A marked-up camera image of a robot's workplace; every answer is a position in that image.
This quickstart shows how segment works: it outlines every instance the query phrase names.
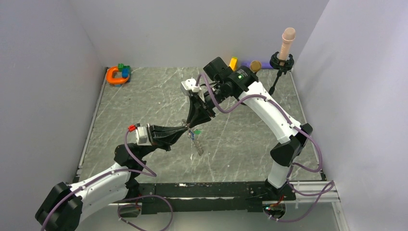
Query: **orange toy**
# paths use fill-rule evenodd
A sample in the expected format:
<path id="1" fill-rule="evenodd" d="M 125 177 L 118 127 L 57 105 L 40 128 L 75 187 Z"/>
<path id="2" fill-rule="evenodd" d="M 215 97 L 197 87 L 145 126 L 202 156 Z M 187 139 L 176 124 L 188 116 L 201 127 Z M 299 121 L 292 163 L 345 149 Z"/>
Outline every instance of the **orange toy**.
<path id="1" fill-rule="evenodd" d="M 110 84 L 118 85 L 118 84 L 124 84 L 127 82 L 129 79 L 130 75 L 127 76 L 127 78 L 114 78 L 116 72 L 119 71 L 119 68 L 117 66 L 113 66 L 108 69 L 108 72 L 106 72 L 106 81 Z"/>

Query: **brown round object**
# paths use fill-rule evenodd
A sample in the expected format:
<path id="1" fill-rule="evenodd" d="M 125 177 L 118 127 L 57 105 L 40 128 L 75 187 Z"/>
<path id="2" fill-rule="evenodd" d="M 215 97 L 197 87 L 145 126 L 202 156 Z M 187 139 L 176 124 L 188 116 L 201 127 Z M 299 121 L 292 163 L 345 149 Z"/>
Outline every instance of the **brown round object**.
<path id="1" fill-rule="evenodd" d="M 258 72 L 259 70 L 262 69 L 262 64 L 261 64 L 260 61 L 254 60 L 249 65 L 249 69 L 251 69 L 251 71 L 253 71 L 253 72 Z"/>

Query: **marble table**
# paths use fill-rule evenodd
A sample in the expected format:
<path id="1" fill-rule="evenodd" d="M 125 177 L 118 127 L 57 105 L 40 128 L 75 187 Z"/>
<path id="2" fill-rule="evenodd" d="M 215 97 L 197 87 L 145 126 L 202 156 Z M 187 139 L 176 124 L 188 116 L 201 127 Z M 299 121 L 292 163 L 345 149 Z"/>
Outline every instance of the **marble table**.
<path id="1" fill-rule="evenodd" d="M 80 179 L 89 178 L 114 163 L 114 149 L 124 143 L 124 134 L 129 125 L 150 123 L 180 126 L 189 109 L 189 101 L 180 91 L 180 82 L 196 78 L 199 71 L 201 69 L 198 67 L 137 68 L 132 71 L 129 83 L 121 87 L 106 84 L 85 152 Z M 267 90 L 276 72 L 258 72 Z M 291 116 L 301 123 L 305 122 L 289 74 L 280 78 L 273 97 Z M 235 99 L 229 98 L 221 106 L 228 108 L 234 103 Z M 278 143 L 270 129 L 244 105 L 227 115 L 217 109 L 214 111 L 217 115 L 212 121 L 196 127 L 201 131 L 198 140 L 204 148 L 202 156 L 197 154 L 185 134 L 171 147 L 170 152 L 156 150 L 144 158 L 157 177 L 140 175 L 137 177 L 138 182 L 264 181 L 272 163 L 269 151 Z M 135 142 L 135 136 L 129 135 L 128 142 Z M 310 142 L 297 161 L 308 167 L 317 166 Z M 321 180 L 321 176 L 296 167 L 291 180 Z"/>

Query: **black holder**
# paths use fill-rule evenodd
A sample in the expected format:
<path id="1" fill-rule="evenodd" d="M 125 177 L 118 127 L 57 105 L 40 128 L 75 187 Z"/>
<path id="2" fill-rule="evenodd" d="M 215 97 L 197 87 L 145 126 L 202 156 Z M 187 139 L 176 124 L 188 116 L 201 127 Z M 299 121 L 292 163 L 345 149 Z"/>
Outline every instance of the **black holder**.
<path id="1" fill-rule="evenodd" d="M 278 51 L 274 53 L 271 56 L 270 61 L 269 61 L 270 66 L 273 69 L 278 70 L 278 73 L 276 74 L 275 82 L 273 83 L 272 87 L 270 87 L 269 89 L 269 92 L 268 92 L 269 95 L 272 95 L 273 92 L 275 91 L 275 86 L 278 83 L 279 77 L 281 77 L 282 74 L 286 74 L 287 71 L 290 71 L 294 64 L 293 56 L 291 54 L 289 54 L 288 60 L 278 59 L 278 54 L 279 54 Z"/>

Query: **yellow object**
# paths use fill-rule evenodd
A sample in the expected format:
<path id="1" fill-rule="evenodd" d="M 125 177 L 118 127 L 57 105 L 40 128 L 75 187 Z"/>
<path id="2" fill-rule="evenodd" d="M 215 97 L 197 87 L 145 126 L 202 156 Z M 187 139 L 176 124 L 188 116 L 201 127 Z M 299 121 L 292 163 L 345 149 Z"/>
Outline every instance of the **yellow object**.
<path id="1" fill-rule="evenodd" d="M 237 69 L 237 62 L 238 62 L 237 57 L 233 57 L 233 58 L 231 59 L 230 63 L 229 63 L 229 66 L 231 67 L 231 69 L 232 69 L 233 71 L 235 71 L 235 69 Z"/>

